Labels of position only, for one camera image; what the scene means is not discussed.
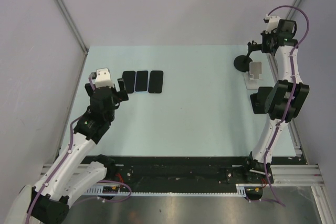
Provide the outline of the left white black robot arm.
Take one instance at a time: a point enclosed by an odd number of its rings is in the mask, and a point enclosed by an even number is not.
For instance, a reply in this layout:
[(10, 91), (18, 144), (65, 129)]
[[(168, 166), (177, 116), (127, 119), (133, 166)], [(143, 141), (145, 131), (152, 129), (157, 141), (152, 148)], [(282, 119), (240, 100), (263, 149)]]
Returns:
[(109, 77), (89, 78), (85, 88), (90, 104), (82, 116), (71, 122), (68, 147), (38, 182), (22, 188), (6, 223), (30, 223), (31, 218), (42, 223), (62, 223), (85, 191), (115, 178), (115, 161), (104, 155), (97, 156), (79, 175), (74, 172), (108, 131), (120, 103), (129, 99), (122, 78), (118, 85), (116, 89)]

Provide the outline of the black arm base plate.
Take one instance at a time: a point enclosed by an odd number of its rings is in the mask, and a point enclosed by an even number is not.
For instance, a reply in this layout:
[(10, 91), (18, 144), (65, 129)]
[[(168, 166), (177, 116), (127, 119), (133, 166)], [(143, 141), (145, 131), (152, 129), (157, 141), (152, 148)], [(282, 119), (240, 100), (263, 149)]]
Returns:
[(107, 178), (123, 181), (136, 192), (216, 193), (236, 184), (264, 186), (273, 174), (246, 170), (248, 157), (117, 157), (87, 156), (83, 163), (100, 161), (108, 166)]

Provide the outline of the black phone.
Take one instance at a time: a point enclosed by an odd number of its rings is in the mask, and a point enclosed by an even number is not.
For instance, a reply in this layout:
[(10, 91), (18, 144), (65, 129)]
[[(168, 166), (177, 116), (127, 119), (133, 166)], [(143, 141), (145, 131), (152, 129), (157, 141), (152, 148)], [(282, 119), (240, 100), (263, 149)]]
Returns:
[(148, 93), (159, 94), (163, 90), (164, 72), (162, 70), (153, 70), (150, 72)]
[(136, 77), (135, 71), (124, 71), (122, 74), (122, 78), (125, 84), (125, 89), (128, 94), (132, 94), (134, 92), (135, 77)]

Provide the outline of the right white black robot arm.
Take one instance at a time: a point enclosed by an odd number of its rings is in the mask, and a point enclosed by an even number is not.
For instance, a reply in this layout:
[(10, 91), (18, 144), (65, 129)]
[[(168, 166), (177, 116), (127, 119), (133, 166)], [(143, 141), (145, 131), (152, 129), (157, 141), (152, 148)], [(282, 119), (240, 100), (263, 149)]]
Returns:
[(298, 116), (310, 91), (299, 74), (296, 22), (279, 16), (267, 16), (264, 22), (267, 27), (261, 33), (259, 49), (276, 60), (278, 79), (274, 87), (260, 87), (252, 95), (255, 109), (266, 115), (266, 123), (242, 169), (243, 179), (249, 183), (269, 175), (276, 143), (288, 123)]

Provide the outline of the white phone stand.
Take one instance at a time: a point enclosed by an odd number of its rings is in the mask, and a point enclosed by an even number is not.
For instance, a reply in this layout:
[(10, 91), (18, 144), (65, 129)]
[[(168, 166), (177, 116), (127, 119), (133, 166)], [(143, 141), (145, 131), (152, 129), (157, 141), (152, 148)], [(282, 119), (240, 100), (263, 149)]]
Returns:
[(249, 70), (243, 75), (247, 90), (257, 90), (261, 86), (262, 73), (262, 62), (252, 61), (249, 63)]

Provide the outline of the black phone stand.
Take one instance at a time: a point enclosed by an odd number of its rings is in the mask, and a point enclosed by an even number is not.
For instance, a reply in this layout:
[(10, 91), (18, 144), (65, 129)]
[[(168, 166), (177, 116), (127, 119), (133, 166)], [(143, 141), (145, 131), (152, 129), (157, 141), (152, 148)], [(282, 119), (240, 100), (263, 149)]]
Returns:
[(257, 93), (250, 95), (254, 114), (265, 114), (265, 102), (273, 87), (259, 87)]

